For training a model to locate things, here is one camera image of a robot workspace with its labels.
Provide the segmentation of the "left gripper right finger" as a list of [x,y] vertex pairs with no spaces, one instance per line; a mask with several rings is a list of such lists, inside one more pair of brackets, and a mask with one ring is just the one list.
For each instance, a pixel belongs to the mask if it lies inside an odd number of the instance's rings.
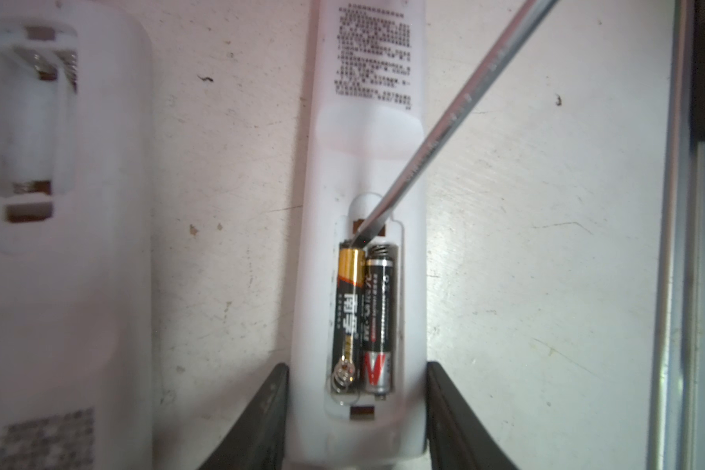
[[427,364],[426,405],[432,469],[518,470],[438,362]]

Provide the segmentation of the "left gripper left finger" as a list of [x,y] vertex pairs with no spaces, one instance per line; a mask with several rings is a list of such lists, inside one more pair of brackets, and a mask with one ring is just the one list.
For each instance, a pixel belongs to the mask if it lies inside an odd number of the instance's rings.
[[200,465],[202,470],[281,469],[284,460],[290,367],[280,362],[232,428]]

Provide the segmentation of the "black gold AAA battery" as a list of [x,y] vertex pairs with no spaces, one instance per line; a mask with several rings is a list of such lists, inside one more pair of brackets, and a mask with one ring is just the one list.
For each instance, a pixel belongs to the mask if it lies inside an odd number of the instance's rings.
[[364,272],[364,250],[341,244],[330,370],[331,390],[336,394],[350,393],[358,387],[358,379],[360,379],[360,368],[362,368],[360,316],[362,315]]

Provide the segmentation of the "black red AAA battery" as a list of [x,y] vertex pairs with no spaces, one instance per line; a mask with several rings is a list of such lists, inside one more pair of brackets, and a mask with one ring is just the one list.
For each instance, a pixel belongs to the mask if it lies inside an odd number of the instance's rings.
[[386,397],[393,390],[397,247],[371,246],[363,292],[362,376],[364,390]]

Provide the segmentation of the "white remote with batteries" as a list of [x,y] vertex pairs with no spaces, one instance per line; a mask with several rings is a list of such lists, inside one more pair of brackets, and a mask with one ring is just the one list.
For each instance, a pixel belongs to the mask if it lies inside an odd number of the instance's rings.
[[153,461],[153,53],[99,1],[0,1],[0,469]]

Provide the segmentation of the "orange handled screwdriver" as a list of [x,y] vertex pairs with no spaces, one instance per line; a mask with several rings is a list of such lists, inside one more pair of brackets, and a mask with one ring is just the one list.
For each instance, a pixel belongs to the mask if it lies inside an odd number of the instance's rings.
[[521,5],[382,200],[358,227],[352,240],[347,243],[349,247],[362,249],[378,235],[395,208],[424,174],[427,166],[436,160],[458,127],[470,116],[556,4],[556,0],[527,0]]

